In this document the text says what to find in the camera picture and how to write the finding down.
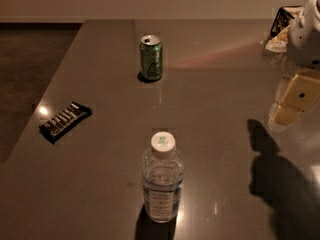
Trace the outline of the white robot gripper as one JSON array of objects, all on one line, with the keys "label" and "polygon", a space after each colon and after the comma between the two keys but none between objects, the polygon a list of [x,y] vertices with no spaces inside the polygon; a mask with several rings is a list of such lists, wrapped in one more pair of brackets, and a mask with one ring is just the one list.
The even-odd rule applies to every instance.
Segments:
[{"label": "white robot gripper", "polygon": [[[291,22],[288,57],[306,68],[320,68],[320,0],[309,0]],[[291,125],[320,97],[320,72],[298,72],[281,78],[269,117],[278,125]]]}]

